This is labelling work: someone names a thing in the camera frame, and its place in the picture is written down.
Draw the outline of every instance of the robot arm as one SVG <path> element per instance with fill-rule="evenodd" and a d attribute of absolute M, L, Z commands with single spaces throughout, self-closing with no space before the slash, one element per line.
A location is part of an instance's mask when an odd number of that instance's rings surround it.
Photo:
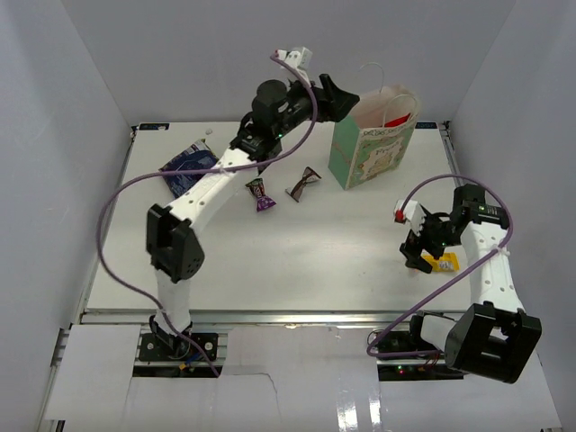
<path fill-rule="evenodd" d="M 278 50 L 276 56 L 310 84 L 318 106 L 317 122 L 339 122 L 358 103 L 357 95 L 337 88 L 326 74 L 319 76 L 322 87 L 316 87 L 308 79 L 306 69 L 311 59 L 308 49 Z M 275 158 L 282 150 L 280 138 L 308 120 L 312 111 L 310 96 L 300 81 L 291 82 L 289 87 L 278 80 L 265 81 L 256 90 L 252 111 L 240 122 L 236 138 L 216 168 L 240 167 Z M 149 209 L 146 248 L 156 269 L 158 299 L 177 331 L 184 332 L 192 326 L 190 282 L 204 261 L 198 240 L 200 233 L 218 209 L 265 168 L 205 175 L 180 198 Z M 150 328 L 169 351 L 176 352 L 181 346 L 162 313 L 150 317 Z"/>
<path fill-rule="evenodd" d="M 396 221 L 410 223 L 400 252 L 406 266 L 425 273 L 431 266 L 421 256 L 426 250 L 439 259 L 446 247 L 462 244 L 469 262 L 488 255 L 504 239 L 508 215 L 486 204 L 485 191 L 473 184 L 457 187 L 450 214 L 430 213 L 417 202 L 397 204 Z M 410 334 L 444 351 L 446 365 L 504 383 L 514 383 L 542 334 L 540 319 L 527 316 L 512 281 L 508 251 L 501 250 L 470 275 L 471 307 L 458 320 L 419 312 L 410 322 Z"/>

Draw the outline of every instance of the white table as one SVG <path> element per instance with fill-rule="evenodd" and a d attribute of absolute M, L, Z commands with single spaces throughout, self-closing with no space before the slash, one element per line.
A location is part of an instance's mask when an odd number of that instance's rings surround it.
<path fill-rule="evenodd" d="M 293 146 L 308 124 L 283 139 Z M 167 130 L 139 130 L 124 181 L 156 171 L 199 138 L 220 155 L 235 136 L 236 122 L 171 123 Z M 213 133 L 206 135 L 207 129 Z M 318 124 L 294 155 L 263 174 L 266 193 L 277 205 L 256 213 L 248 190 L 240 190 L 202 232 L 206 254 L 193 279 L 193 311 L 404 311 L 452 274 L 422 274 L 404 266 L 399 246 L 408 227 L 392 222 L 394 204 L 428 177 L 449 173 L 438 130 L 415 130 L 400 167 L 355 189 L 343 191 L 328 170 L 332 124 Z M 322 180 L 297 203 L 284 189 L 306 166 Z M 455 183 L 444 180 L 417 195 L 431 211 L 449 212 Z M 144 248 L 148 208 L 172 195 L 161 178 L 134 185 L 116 204 L 104 253 L 122 277 L 156 294 L 156 279 Z M 461 267 L 464 251 L 454 249 Z M 429 305 L 465 311 L 467 281 Z M 152 311 L 146 298 L 115 283 L 99 266 L 88 311 Z"/>

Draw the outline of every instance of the purple candy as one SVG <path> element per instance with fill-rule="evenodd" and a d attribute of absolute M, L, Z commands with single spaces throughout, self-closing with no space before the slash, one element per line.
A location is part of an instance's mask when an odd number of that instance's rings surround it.
<path fill-rule="evenodd" d="M 261 212 L 262 210 L 269 209 L 276 205 L 276 202 L 272 198 L 266 196 L 264 181 L 261 178 L 255 178 L 248 183 L 246 187 L 250 190 L 250 193 L 256 197 L 257 212 Z"/>

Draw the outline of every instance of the blue package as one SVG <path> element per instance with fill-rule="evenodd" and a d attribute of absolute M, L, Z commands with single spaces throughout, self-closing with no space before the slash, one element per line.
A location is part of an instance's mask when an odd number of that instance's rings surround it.
<path fill-rule="evenodd" d="M 218 162 L 218 158 L 206 145 L 205 139 L 198 139 L 192 146 L 184 150 L 170 162 L 162 166 L 159 171 L 184 171 L 186 169 L 212 168 Z M 204 177 L 199 175 L 171 175 L 163 177 L 175 198 L 182 196 L 188 189 L 194 186 Z"/>

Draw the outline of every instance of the cable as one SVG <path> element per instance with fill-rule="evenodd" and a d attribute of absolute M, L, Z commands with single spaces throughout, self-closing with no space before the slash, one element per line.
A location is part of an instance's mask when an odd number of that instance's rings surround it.
<path fill-rule="evenodd" d="M 403 352 L 403 353 L 375 353 L 372 350 L 374 349 L 374 347 L 376 347 L 380 343 L 380 341 L 382 339 L 384 339 L 386 337 L 386 335 L 388 335 L 392 331 L 392 329 L 394 329 L 398 324 L 403 322 L 407 317 L 409 317 L 410 315 L 412 315 L 416 311 L 420 310 L 425 304 L 434 300 L 438 295 L 440 295 L 441 293 L 446 291 L 448 288 L 450 288 L 454 284 L 462 281 L 467 275 L 469 275 L 471 272 L 473 272 L 477 268 L 481 267 L 484 263 L 486 263 L 492 257 L 494 257 L 496 254 L 498 254 L 500 252 L 500 249 L 504 248 L 508 244 L 508 242 L 510 241 L 510 238 L 512 237 L 512 233 L 514 232 L 514 223 L 512 221 L 512 215 L 510 214 L 508 206 L 487 185 L 485 185 L 482 182 L 479 182 L 478 180 L 475 180 L 471 177 L 468 177 L 466 175 L 442 174 L 442 175 L 435 175 L 434 177 L 430 177 L 428 180 L 423 181 L 418 186 L 416 186 L 414 189 L 412 189 L 412 191 L 406 197 L 404 204 L 400 208 L 400 211 L 402 212 L 402 214 L 404 213 L 404 209 L 406 208 L 406 204 L 408 204 L 408 201 L 414 196 L 414 194 L 420 188 L 427 185 L 428 183 L 432 183 L 432 182 L 435 182 L 436 180 L 440 180 L 443 178 L 462 178 L 463 180 L 467 180 L 469 182 L 477 184 L 478 186 L 483 187 L 490 195 L 492 195 L 492 197 L 498 202 L 499 206 L 508 215 L 508 221 L 509 221 L 508 232 L 506 233 L 506 236 L 502 239 L 502 241 L 498 244 L 498 248 L 491 250 L 488 254 L 486 254 L 486 256 L 483 256 L 478 261 L 476 261 L 474 264 L 469 265 L 468 268 L 466 268 L 464 271 L 462 271 L 459 275 L 455 276 L 454 278 L 452 278 L 451 280 L 446 282 L 444 285 L 442 285 L 440 288 L 438 288 L 437 290 L 432 292 L 429 296 L 427 296 L 423 300 L 416 303 L 410 309 L 406 310 L 397 319 L 395 319 L 387 328 L 385 328 L 383 331 L 378 333 L 378 335 L 374 338 L 372 343 L 370 343 L 368 345 L 368 348 L 366 349 L 366 353 L 370 357 L 394 358 L 394 357 L 423 356 L 423 355 L 424 356 L 431 356 L 431 355 L 439 353 L 439 351 L 437 351 L 437 350 L 407 351 L 407 352 Z"/>
<path fill-rule="evenodd" d="M 436 354 L 436 357 L 434 358 L 432 363 L 428 366 L 428 369 L 432 369 L 434 366 L 436 366 L 439 360 L 440 360 L 440 353 Z"/>
<path fill-rule="evenodd" d="M 190 351 L 190 342 L 188 342 L 188 346 L 186 347 L 186 350 L 183 352 L 182 355 L 180 355 L 179 357 L 172 357 L 169 355 L 168 358 L 170 360 L 182 360 L 184 357 L 186 357 L 189 351 Z"/>
<path fill-rule="evenodd" d="M 277 57 L 277 54 L 273 54 L 272 56 L 270 56 L 270 59 L 274 63 L 277 63 L 280 66 L 282 66 L 283 68 L 285 68 L 286 70 L 288 70 L 291 74 L 293 74 L 301 82 L 302 86 L 304 87 L 304 89 L 308 93 L 308 96 L 310 97 L 310 101 L 312 103 L 312 116 L 310 118 L 310 126 L 308 127 L 308 129 L 306 130 L 304 135 L 302 135 L 302 138 L 300 138 L 300 140 L 298 141 L 298 143 L 294 147 L 292 147 L 288 151 L 284 152 L 283 154 L 279 155 L 278 157 L 274 157 L 273 159 L 270 159 L 270 160 L 267 160 L 264 162 L 255 162 L 253 164 L 247 164 L 244 166 L 232 166 L 232 167 L 225 167 L 225 168 L 220 168 L 220 169 L 210 168 L 210 169 L 188 169 L 188 170 L 183 170 L 183 171 L 164 171 L 164 172 L 156 172 L 156 173 L 149 173 L 149 174 L 145 174 L 145 175 L 139 175 L 135 178 L 132 178 L 130 181 L 126 182 L 125 184 L 121 185 L 112 195 L 110 195 L 110 197 L 104 203 L 103 208 L 100 210 L 100 214 L 98 215 L 98 222 L 96 223 L 96 251 L 98 254 L 98 259 L 100 260 L 100 263 L 102 264 L 104 271 L 118 284 L 128 288 L 131 291 L 134 291 L 135 293 L 143 295 L 144 297 L 151 300 L 157 306 L 158 311 L 162 314 L 162 316 L 164 317 L 164 320 L 166 321 L 166 324 L 170 327 L 172 332 L 175 335 L 177 335 L 178 337 L 180 337 L 182 340 L 185 340 L 186 342 L 189 342 L 190 344 L 192 344 L 192 346 L 202 355 L 204 360 L 206 360 L 206 363 L 211 368 L 211 370 L 214 372 L 214 375 L 216 375 L 217 377 L 220 376 L 220 374 L 216 370 L 216 367 L 214 366 L 213 362 L 210 360 L 210 358 L 206 355 L 204 350 L 196 342 L 191 340 L 188 336 L 182 334 L 180 331 L 176 330 L 176 328 L 174 327 L 174 324 L 172 324 L 172 321 L 170 320 L 170 318 L 168 317 L 168 315 L 164 311 L 164 306 L 162 305 L 160 300 L 157 299 L 156 297 L 154 297 L 152 294 L 145 292 L 144 290 L 141 290 L 140 288 L 132 285 L 131 283 L 124 281 L 121 277 L 119 277 L 110 268 L 110 266 L 108 265 L 108 263 L 104 259 L 104 239 L 103 239 L 102 230 L 103 230 L 103 226 L 104 226 L 104 220 L 106 219 L 106 215 L 107 215 L 108 211 L 110 210 L 110 207 L 112 206 L 112 204 L 118 198 L 118 195 L 120 195 L 120 193 L 122 191 L 124 191 L 126 188 L 128 188 L 132 185 L 135 185 L 136 183 L 141 182 L 142 180 L 147 180 L 147 179 L 153 178 L 153 177 L 190 176 L 190 175 L 199 175 L 199 174 L 218 174 L 218 173 L 221 173 L 222 171 L 234 173 L 236 171 L 240 171 L 240 170 L 244 170 L 244 169 L 269 166 L 269 165 L 271 165 L 275 162 L 278 162 L 284 158 L 288 158 L 294 151 L 296 151 L 297 149 L 299 149 L 302 146 L 304 141 L 306 141 L 308 139 L 308 137 L 310 136 L 310 134 L 312 133 L 312 130 L 314 129 L 314 125 L 316 124 L 316 120 L 318 119 L 318 102 L 316 101 L 316 96 L 314 95 L 314 92 L 312 91 L 310 84 L 308 84 L 308 82 L 306 82 L 306 80 L 303 79 L 293 67 L 287 65 L 284 61 L 280 60 Z"/>
<path fill-rule="evenodd" d="M 368 333 L 368 336 L 366 337 L 366 344 L 370 344 L 370 336 L 371 335 L 377 335 L 378 333 L 380 333 L 381 330 L 372 330 L 370 333 Z"/>
<path fill-rule="evenodd" d="M 182 371 L 182 370 L 184 370 L 185 368 L 190 367 L 190 365 L 191 365 L 193 362 L 195 362 L 196 360 L 198 360 L 199 358 L 200 358 L 200 353 L 192 354 L 191 356 L 189 356 L 188 358 L 186 358 L 186 359 L 184 360 L 184 362 L 181 363 L 180 366 L 178 366 L 178 367 L 179 367 L 179 369 Z"/>

